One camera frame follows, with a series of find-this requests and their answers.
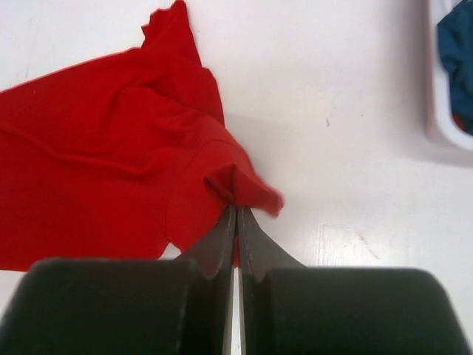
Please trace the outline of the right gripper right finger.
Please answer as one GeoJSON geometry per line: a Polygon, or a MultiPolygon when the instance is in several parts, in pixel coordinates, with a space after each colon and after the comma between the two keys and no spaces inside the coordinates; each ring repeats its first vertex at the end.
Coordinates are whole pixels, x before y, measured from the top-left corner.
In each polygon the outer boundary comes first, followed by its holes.
{"type": "Polygon", "coordinates": [[[443,286],[415,268],[307,267],[237,213],[244,354],[470,354],[443,286]]]}

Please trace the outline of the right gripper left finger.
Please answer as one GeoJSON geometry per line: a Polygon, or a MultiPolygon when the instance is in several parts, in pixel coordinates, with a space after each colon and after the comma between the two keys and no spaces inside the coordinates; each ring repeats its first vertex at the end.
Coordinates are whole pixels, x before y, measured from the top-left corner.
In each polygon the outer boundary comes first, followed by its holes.
{"type": "Polygon", "coordinates": [[[44,260],[1,319],[3,354],[228,354],[236,209],[173,260],[44,260]]]}

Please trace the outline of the red t shirt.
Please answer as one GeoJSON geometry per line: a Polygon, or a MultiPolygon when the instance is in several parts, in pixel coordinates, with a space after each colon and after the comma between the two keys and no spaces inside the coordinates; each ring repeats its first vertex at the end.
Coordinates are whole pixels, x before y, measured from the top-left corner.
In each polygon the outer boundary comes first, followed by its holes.
{"type": "Polygon", "coordinates": [[[185,2],[139,47],[1,93],[1,268],[61,258],[157,259],[224,208],[276,216],[282,196],[225,128],[185,2]]]}

